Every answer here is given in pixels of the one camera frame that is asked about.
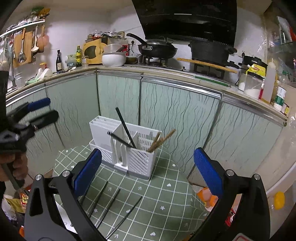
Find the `person's left hand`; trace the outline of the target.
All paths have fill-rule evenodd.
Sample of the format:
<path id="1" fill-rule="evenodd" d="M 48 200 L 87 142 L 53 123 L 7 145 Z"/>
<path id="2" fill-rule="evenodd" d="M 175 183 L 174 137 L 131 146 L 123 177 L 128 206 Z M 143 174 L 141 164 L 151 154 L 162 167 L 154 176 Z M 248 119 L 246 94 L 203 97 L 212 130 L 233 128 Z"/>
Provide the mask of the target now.
<path id="1" fill-rule="evenodd" d="M 1 154 L 1 164 L 13 164 L 13 176 L 24 180 L 28 174 L 28 159 L 25 153 Z"/>

